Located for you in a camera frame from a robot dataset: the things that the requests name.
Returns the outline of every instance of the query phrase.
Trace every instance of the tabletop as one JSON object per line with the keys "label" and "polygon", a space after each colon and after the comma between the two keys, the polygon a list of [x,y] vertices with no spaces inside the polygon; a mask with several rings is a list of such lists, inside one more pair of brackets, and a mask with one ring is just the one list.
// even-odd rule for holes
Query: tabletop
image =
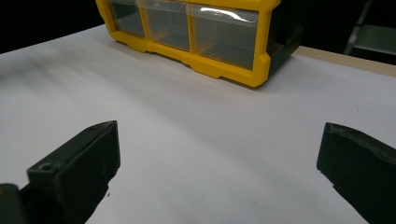
{"label": "tabletop", "polygon": [[117,43],[104,25],[0,55],[0,182],[119,124],[88,223],[366,223],[316,168],[326,122],[396,147],[396,78],[293,54],[262,86]]}

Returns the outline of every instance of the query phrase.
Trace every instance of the transparent drawer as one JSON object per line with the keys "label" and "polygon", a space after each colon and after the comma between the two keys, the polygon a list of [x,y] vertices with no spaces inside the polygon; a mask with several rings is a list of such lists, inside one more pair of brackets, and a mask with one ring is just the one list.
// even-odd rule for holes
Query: transparent drawer
{"label": "transparent drawer", "polygon": [[259,13],[190,5],[198,54],[252,70]]}
{"label": "transparent drawer", "polygon": [[160,0],[139,0],[145,9],[149,38],[178,49],[190,50],[186,4]]}
{"label": "transparent drawer", "polygon": [[108,0],[117,30],[132,35],[145,36],[135,0]]}

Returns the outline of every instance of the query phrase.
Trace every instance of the white surface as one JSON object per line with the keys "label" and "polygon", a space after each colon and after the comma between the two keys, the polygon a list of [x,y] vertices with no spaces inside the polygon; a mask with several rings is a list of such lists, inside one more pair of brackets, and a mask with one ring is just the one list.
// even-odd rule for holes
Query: white surface
{"label": "white surface", "polygon": [[104,26],[0,55],[0,182],[117,120],[88,223],[365,223],[316,168],[325,122],[396,147],[396,78],[292,56],[256,90],[116,43]]}

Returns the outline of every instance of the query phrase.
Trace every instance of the yellow storage box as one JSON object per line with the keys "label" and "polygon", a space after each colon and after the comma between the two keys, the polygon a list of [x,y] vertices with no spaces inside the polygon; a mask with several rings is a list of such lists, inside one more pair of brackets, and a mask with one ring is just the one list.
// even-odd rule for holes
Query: yellow storage box
{"label": "yellow storage box", "polygon": [[156,52],[199,73],[250,87],[267,80],[301,40],[298,25],[288,22],[296,19],[290,17],[291,4],[280,7],[278,21],[271,22],[280,0],[96,0],[96,4],[109,34],[131,49]]}

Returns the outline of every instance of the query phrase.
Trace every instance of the yellow plastic edge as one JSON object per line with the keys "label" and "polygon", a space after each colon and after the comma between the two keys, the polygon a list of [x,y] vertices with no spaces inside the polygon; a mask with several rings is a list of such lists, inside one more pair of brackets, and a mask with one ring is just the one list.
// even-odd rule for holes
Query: yellow plastic edge
{"label": "yellow plastic edge", "polygon": [[253,61],[253,69],[247,70],[238,66],[227,63],[218,62],[206,57],[194,54],[193,48],[193,30],[192,19],[188,16],[189,36],[191,51],[182,49],[174,49],[162,44],[150,41],[148,39],[148,27],[146,23],[145,10],[139,8],[143,28],[146,38],[129,35],[124,32],[117,31],[113,22],[111,11],[107,0],[95,0],[99,12],[105,21],[105,25],[109,35],[122,43],[128,45],[129,48],[141,52],[156,52],[161,55],[181,61],[189,65],[194,71],[204,75],[219,78],[226,77],[231,80],[243,83],[250,87],[258,87],[268,79],[271,58],[266,52],[269,27],[271,22],[272,10],[279,5],[281,0],[184,0],[180,2],[204,4],[213,7],[228,7],[238,9],[248,9],[259,12],[259,22],[257,26],[256,45]]}

